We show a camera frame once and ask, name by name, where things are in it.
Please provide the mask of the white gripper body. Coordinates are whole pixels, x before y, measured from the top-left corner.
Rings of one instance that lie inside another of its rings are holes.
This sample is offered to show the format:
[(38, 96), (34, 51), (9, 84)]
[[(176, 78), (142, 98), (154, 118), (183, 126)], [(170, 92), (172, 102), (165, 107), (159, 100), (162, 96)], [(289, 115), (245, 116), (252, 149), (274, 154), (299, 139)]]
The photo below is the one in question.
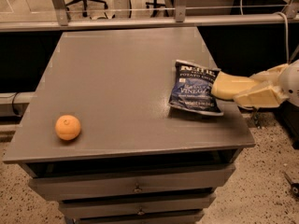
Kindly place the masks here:
[(299, 106), (299, 60), (289, 64), (279, 75), (278, 84), (288, 96), (288, 101)]

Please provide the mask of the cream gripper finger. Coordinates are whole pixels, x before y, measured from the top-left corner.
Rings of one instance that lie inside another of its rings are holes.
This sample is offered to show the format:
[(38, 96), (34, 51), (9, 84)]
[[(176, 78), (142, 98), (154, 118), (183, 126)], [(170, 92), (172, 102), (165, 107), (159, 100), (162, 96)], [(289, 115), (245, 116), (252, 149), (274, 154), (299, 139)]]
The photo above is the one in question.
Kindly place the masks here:
[(271, 81), (271, 82), (277, 82), (278, 77), (280, 74), (288, 67), (289, 65), (287, 63), (274, 66), (272, 68), (269, 68), (267, 70), (264, 70), (262, 72), (253, 74), (250, 76), (250, 78), (257, 80), (257, 81)]
[(279, 107), (289, 96), (270, 81), (262, 82), (249, 90), (240, 92), (233, 100), (245, 108), (275, 108)]

